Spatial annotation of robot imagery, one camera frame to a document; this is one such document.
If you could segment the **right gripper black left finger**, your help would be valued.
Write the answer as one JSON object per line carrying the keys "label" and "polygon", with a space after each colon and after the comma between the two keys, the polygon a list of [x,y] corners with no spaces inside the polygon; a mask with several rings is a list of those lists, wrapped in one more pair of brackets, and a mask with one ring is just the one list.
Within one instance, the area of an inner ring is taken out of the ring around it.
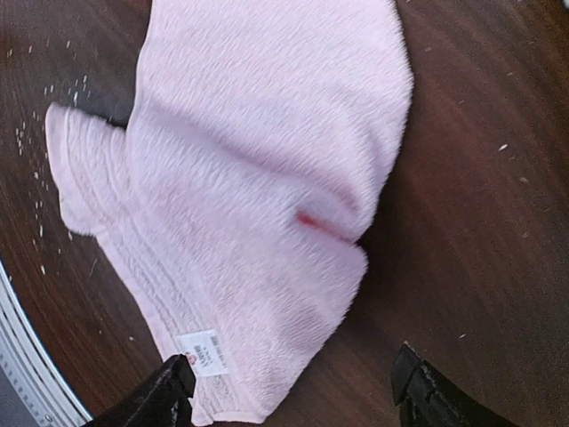
{"label": "right gripper black left finger", "polygon": [[191,426],[189,399],[195,387],[188,359],[181,354],[171,356],[130,396],[92,419],[91,426]]}

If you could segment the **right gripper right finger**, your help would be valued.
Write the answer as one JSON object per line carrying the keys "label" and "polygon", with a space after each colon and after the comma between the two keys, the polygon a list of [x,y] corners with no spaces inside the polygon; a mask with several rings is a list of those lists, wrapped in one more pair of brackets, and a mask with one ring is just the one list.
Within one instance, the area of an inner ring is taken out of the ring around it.
{"label": "right gripper right finger", "polygon": [[402,427],[516,427],[471,398],[407,342],[398,351],[390,383]]}

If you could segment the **pink towel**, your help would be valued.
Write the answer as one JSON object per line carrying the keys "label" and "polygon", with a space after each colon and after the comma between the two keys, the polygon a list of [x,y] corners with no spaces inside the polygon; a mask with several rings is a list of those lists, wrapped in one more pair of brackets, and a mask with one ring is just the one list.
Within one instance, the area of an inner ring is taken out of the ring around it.
{"label": "pink towel", "polygon": [[194,425],[264,422],[344,319],[412,90],[391,1],[155,1],[128,125],[47,109],[61,217],[188,358]]}

